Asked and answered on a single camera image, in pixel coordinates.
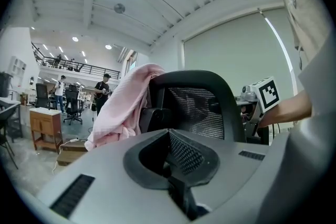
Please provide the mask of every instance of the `fluorescent light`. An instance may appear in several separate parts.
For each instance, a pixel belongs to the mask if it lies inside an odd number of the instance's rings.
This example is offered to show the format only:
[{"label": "fluorescent light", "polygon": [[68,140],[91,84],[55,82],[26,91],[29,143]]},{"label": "fluorescent light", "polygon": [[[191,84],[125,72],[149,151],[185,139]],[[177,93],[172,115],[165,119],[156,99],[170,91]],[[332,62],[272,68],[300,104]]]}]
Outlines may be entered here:
[{"label": "fluorescent light", "polygon": [[277,37],[279,43],[280,43],[280,46],[282,48],[282,51],[284,52],[283,54],[285,55],[285,58],[286,58],[286,61],[287,61],[287,65],[288,65],[288,68],[289,68],[289,72],[290,72],[290,77],[291,77],[291,80],[292,80],[292,85],[293,85],[293,94],[294,95],[297,95],[298,94],[298,87],[297,87],[297,83],[296,83],[296,78],[295,78],[295,74],[294,74],[294,70],[293,70],[293,65],[292,65],[292,62],[290,61],[290,58],[289,58],[289,55],[288,55],[288,52],[278,34],[278,32],[275,30],[275,28],[273,27],[273,25],[271,24],[271,22],[266,18],[264,17],[264,19],[266,20],[266,22],[268,23],[269,27],[272,29],[274,35]]}]

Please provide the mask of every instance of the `cable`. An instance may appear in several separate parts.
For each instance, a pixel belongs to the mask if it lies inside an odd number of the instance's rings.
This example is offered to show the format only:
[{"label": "cable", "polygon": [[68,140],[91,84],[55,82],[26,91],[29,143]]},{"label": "cable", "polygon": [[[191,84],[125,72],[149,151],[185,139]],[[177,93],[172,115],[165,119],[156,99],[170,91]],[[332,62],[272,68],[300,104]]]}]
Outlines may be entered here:
[{"label": "cable", "polygon": [[[59,145],[59,154],[61,154],[61,147],[62,146],[64,146],[65,144],[68,144],[69,142],[76,142],[76,141],[73,141],[73,140],[69,140],[69,141],[67,141],[67,142],[65,142],[64,144],[61,144],[61,145]],[[57,167],[57,161],[55,162],[55,167],[54,167],[54,169],[52,169],[52,173],[54,174],[54,171],[55,171],[55,169],[56,169],[56,167]]]}]

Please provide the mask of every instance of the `person's arm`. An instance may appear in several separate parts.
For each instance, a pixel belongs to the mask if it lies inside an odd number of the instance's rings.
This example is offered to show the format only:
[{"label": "person's arm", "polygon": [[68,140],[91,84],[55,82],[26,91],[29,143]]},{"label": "person's arm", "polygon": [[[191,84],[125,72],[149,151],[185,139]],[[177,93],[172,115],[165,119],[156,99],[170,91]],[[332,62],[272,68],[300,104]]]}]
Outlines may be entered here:
[{"label": "person's arm", "polygon": [[299,121],[311,116],[312,105],[307,93],[303,90],[296,96],[281,101],[274,108],[267,111],[259,127],[275,123]]},{"label": "person's arm", "polygon": [[102,90],[99,90],[100,83],[98,82],[95,88],[93,89],[95,93],[103,93]]}]

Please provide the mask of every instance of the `man in black shirt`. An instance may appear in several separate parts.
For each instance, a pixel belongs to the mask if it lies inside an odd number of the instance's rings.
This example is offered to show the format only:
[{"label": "man in black shirt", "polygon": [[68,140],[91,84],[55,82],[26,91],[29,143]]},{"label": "man in black shirt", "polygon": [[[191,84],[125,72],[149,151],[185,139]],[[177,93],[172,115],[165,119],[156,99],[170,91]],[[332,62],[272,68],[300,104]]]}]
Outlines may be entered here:
[{"label": "man in black shirt", "polygon": [[105,104],[105,102],[108,99],[108,94],[110,94],[110,88],[109,85],[107,84],[107,82],[110,79],[110,75],[109,74],[105,74],[103,77],[103,81],[100,81],[97,83],[97,85],[95,86],[95,93],[96,93],[96,106],[97,106],[97,116],[100,112],[100,109],[102,108],[102,106]]}]

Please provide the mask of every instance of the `black office chair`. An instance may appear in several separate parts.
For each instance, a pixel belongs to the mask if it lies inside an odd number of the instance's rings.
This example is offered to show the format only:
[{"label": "black office chair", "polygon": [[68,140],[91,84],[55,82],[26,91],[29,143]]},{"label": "black office chair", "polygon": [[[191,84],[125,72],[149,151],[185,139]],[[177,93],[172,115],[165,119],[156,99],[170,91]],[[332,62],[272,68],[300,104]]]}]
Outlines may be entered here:
[{"label": "black office chair", "polygon": [[6,134],[7,134],[7,123],[8,123],[8,119],[11,118],[11,116],[13,116],[13,114],[15,113],[16,109],[19,109],[19,104],[14,104],[11,105],[10,107],[6,108],[3,111],[0,111],[0,130],[3,129],[4,130],[4,134],[0,134],[0,146],[7,149],[8,154],[12,160],[12,162],[14,163],[16,169],[18,169],[13,157],[15,156],[12,148],[9,145],[9,142],[6,138]]},{"label": "black office chair", "polygon": [[172,128],[246,142],[235,98],[219,75],[203,70],[169,72],[152,79],[149,91],[152,108],[141,112],[142,133]]},{"label": "black office chair", "polygon": [[48,90],[47,86],[42,83],[36,84],[36,104],[35,107],[37,108],[48,108],[48,109],[55,109],[55,100],[50,100],[48,98]]},{"label": "black office chair", "polygon": [[69,120],[69,125],[71,125],[72,121],[79,121],[81,125],[83,125],[83,120],[79,117],[79,113],[81,113],[81,107],[78,107],[78,91],[72,91],[72,90],[66,90],[65,96],[67,98],[67,104],[66,104],[66,112],[68,114],[68,117],[63,120],[63,123],[65,121]]}]

